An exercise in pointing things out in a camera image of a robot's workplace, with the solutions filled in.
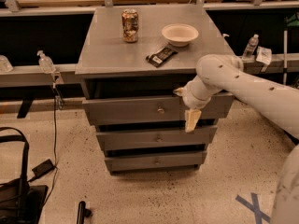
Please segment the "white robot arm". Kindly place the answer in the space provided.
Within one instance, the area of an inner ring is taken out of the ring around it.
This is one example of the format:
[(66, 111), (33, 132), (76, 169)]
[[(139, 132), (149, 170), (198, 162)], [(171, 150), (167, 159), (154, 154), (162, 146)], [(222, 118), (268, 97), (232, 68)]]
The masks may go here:
[[(294, 138), (299, 138), (299, 90), (243, 71), (234, 55), (209, 54), (197, 62), (196, 76), (174, 90), (188, 107), (185, 131), (191, 132), (211, 96), (226, 90), (250, 105)], [(299, 224), (299, 147), (283, 164), (270, 224)]]

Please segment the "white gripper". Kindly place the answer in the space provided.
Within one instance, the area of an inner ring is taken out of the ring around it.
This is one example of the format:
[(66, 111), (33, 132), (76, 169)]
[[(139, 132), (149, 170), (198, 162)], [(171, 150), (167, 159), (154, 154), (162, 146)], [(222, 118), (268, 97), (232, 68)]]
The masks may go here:
[(195, 77), (189, 81), (183, 88), (173, 90), (176, 96), (182, 97), (184, 104), (191, 108), (185, 111), (185, 132), (193, 132), (198, 120), (201, 117), (202, 111), (211, 100), (211, 97), (219, 93), (221, 89), (206, 84), (200, 77)]

